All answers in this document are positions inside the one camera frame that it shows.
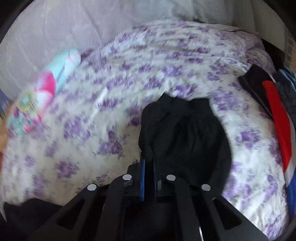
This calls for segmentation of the colourful folded blanket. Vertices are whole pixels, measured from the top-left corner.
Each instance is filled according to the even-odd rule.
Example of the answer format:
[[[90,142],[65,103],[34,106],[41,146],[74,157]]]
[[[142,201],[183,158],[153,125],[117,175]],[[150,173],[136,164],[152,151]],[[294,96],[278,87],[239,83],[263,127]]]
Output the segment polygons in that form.
[[[13,104],[6,123],[10,136],[29,133],[41,123],[45,110],[80,63],[79,51],[70,49],[57,55],[38,74]]]

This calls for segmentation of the white pillow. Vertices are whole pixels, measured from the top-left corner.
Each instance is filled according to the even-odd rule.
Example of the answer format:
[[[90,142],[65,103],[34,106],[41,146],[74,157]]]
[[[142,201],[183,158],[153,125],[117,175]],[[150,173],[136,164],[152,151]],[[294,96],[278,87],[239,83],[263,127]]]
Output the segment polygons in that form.
[[[60,52],[102,46],[129,27],[155,20],[255,31],[250,1],[22,1],[1,25],[1,90],[15,98]]]

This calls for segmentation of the red blue white garment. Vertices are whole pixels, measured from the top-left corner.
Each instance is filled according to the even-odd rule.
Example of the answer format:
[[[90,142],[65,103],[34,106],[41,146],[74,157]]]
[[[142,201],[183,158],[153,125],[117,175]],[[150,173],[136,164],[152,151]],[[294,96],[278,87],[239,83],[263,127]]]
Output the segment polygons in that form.
[[[295,127],[272,81],[262,83],[273,115],[285,176],[288,210],[295,216]]]

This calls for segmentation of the dark garment on pile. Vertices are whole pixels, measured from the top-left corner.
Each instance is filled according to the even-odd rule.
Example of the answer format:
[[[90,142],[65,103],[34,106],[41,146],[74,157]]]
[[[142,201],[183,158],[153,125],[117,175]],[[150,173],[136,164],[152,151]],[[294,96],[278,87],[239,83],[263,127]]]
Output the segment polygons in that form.
[[[280,95],[271,76],[258,65],[253,64],[242,76],[238,77],[242,88],[263,108],[276,123],[285,114]]]

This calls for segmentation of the blue denim garment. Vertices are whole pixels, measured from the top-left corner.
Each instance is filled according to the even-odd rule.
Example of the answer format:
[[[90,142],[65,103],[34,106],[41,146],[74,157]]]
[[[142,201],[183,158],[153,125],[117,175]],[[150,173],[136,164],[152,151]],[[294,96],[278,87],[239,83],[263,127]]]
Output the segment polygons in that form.
[[[286,110],[295,114],[295,73],[284,66],[273,77]]]

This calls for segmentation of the black pants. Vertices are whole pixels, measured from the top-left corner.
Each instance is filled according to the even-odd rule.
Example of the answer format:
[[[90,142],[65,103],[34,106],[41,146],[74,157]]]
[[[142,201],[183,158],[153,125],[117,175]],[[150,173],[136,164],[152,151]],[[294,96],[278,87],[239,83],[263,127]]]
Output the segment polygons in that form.
[[[144,161],[162,176],[174,174],[195,186],[210,185],[223,192],[231,166],[231,151],[224,129],[206,98],[186,101],[163,94],[148,104],[138,119],[138,130],[127,136],[127,148],[108,132],[109,142],[99,148],[104,154],[123,156],[110,172]]]

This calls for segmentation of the purple floral bedsheet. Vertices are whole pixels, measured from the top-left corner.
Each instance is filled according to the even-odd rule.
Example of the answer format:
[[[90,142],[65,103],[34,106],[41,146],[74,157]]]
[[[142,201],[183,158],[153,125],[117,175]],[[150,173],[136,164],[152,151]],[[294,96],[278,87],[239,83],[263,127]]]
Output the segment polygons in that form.
[[[108,184],[140,157],[140,116],[163,93],[208,97],[230,141],[224,197],[270,240],[287,228],[280,149],[272,120],[237,80],[274,65],[256,35],[236,27],[159,21],[119,34],[82,61],[41,124],[11,138],[1,203],[64,205],[90,182]]]

